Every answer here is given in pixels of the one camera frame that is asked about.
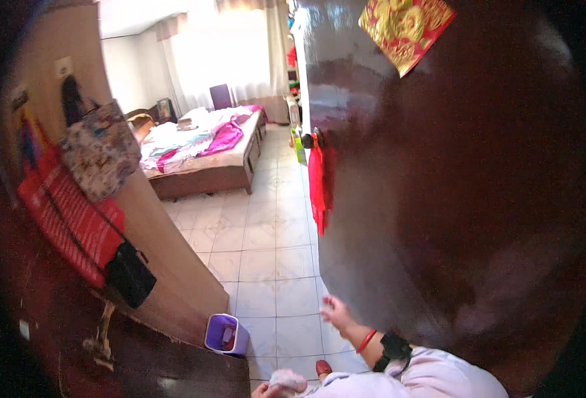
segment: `person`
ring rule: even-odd
[[[322,298],[324,322],[330,322],[350,341],[375,372],[333,372],[317,361],[321,385],[306,395],[312,398],[507,398],[503,386],[486,370],[442,350],[408,345],[400,337],[384,335],[353,320],[350,308],[334,296]],[[278,398],[281,387],[263,383],[251,398]]]

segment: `trash can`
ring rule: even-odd
[[[218,354],[246,355],[249,332],[233,315],[213,314],[209,317],[204,345]]]

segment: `headboard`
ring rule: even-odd
[[[152,114],[153,113],[150,109],[141,108],[135,109],[125,115],[127,121],[133,126],[132,133],[138,144],[149,135],[151,128],[157,125],[157,121]]]

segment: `red shopping bag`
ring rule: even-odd
[[[89,203],[58,149],[44,139],[42,127],[29,115],[22,115],[21,133],[26,179],[18,187],[18,196],[63,258],[91,286],[103,287],[104,268],[122,242],[121,236]],[[123,230],[125,216],[113,199],[97,203],[96,208]]]

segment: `pink blanket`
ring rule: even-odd
[[[249,109],[249,111],[251,111],[251,114],[253,114],[253,112],[261,110],[264,114],[264,121],[268,121],[263,106],[246,105],[244,106],[244,108]],[[215,138],[213,139],[213,141],[211,141],[209,148],[206,148],[204,151],[197,154],[196,157],[213,155],[217,154],[218,152],[233,149],[233,147],[235,147],[237,143],[240,142],[242,136],[244,135],[244,132],[242,132],[242,129],[239,125],[246,122],[246,120],[249,119],[251,114],[232,116],[228,122],[223,123],[218,132],[216,133]]]

